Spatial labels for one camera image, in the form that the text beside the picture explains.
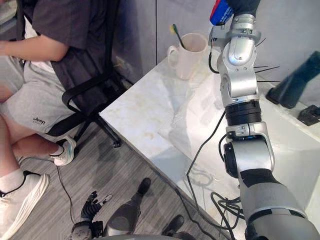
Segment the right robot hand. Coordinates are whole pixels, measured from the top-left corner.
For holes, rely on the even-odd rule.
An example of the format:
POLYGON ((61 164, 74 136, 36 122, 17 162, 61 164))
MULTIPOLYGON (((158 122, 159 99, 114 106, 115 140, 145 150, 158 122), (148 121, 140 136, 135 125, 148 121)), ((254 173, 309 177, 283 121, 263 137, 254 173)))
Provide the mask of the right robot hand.
POLYGON ((227 0, 228 6, 232 8, 233 15, 239 16, 248 14, 256 17, 256 12, 260 4, 260 0, 227 0))

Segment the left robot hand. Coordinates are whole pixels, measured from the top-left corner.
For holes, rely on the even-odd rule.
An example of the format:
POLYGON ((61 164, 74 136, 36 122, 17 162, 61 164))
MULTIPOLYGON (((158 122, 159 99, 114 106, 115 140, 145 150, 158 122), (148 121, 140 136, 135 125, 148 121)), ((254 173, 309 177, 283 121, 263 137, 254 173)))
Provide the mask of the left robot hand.
POLYGON ((108 194, 106 197, 104 197, 102 200, 97 199, 98 194, 97 191, 93 191, 88 198, 86 199, 81 213, 80 213, 80 220, 83 221, 89 221, 92 222, 96 214, 100 211, 100 209, 108 203, 113 195, 108 194))

